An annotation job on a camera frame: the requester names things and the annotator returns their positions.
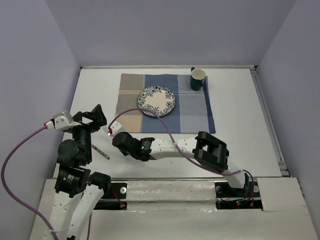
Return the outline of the black-handled fork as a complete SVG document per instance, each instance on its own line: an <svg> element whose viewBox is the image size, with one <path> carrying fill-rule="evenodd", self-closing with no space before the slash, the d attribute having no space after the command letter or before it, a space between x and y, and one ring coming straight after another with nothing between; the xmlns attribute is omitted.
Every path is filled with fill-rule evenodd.
<svg viewBox="0 0 320 240"><path fill-rule="evenodd" d="M111 132L109 131L109 129L106 126L102 126L101 129L107 134L107 135L111 135Z"/></svg>

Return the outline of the blue floral plate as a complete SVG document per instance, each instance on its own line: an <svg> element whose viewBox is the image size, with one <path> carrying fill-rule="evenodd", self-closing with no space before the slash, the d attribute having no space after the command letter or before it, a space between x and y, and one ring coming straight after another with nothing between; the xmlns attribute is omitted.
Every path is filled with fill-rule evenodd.
<svg viewBox="0 0 320 240"><path fill-rule="evenodd" d="M162 117L169 114L176 105L174 93L163 86L150 86L142 90L137 97L137 106L150 117Z"/></svg>

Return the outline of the blue patchwork cloth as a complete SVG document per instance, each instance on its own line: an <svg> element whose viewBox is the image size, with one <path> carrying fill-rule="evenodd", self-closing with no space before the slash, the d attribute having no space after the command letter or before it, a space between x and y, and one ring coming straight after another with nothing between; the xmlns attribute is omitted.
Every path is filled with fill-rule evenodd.
<svg viewBox="0 0 320 240"><path fill-rule="evenodd" d="M130 133L216 133L208 80L191 88L189 74L122 73L116 105L117 121Z"/></svg>

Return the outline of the green mug white inside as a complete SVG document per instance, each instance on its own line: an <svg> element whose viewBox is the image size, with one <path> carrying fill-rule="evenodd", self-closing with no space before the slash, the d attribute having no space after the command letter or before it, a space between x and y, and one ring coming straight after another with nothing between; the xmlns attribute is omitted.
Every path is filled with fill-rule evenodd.
<svg viewBox="0 0 320 240"><path fill-rule="evenodd" d="M190 72L190 87L194 91L198 91L202 88L206 79L206 73L199 68L192 67Z"/></svg>

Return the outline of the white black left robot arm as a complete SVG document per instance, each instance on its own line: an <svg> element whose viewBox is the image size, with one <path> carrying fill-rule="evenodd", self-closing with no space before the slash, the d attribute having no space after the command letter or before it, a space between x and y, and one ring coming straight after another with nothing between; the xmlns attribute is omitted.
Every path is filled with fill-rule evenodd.
<svg viewBox="0 0 320 240"><path fill-rule="evenodd" d="M85 168L92 162L91 134L106 124L100 104L92 111L79 111L75 115L59 112L44 124L49 129L72 135L57 149L59 170L44 240L75 240L100 198L110 194L110 176Z"/></svg>

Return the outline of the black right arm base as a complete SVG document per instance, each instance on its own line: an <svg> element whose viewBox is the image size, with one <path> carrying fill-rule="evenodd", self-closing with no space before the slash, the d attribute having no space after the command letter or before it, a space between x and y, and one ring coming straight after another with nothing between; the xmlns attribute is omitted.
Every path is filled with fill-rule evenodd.
<svg viewBox="0 0 320 240"><path fill-rule="evenodd" d="M215 183L218 210L263 209L258 181L248 182L248 190L231 188L226 181Z"/></svg>

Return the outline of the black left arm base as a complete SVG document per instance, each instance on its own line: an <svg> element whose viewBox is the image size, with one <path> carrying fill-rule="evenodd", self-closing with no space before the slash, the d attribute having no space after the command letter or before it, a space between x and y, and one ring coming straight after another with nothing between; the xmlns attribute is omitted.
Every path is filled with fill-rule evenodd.
<svg viewBox="0 0 320 240"><path fill-rule="evenodd" d="M94 210L105 211L122 211L127 209L127 190L128 183L124 181L116 181L111 183L111 189L105 193Z"/></svg>

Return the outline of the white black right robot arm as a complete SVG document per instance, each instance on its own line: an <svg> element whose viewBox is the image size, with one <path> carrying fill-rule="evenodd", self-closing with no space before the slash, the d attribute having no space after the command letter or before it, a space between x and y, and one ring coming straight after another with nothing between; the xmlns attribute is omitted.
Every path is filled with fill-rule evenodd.
<svg viewBox="0 0 320 240"><path fill-rule="evenodd" d="M178 141L154 137L137 139L127 132L120 132L113 137L112 145L124 156L130 155L142 162L186 158L204 170L223 176L235 196L242 196L249 189L249 175L229 160L227 144L204 131L194 138Z"/></svg>

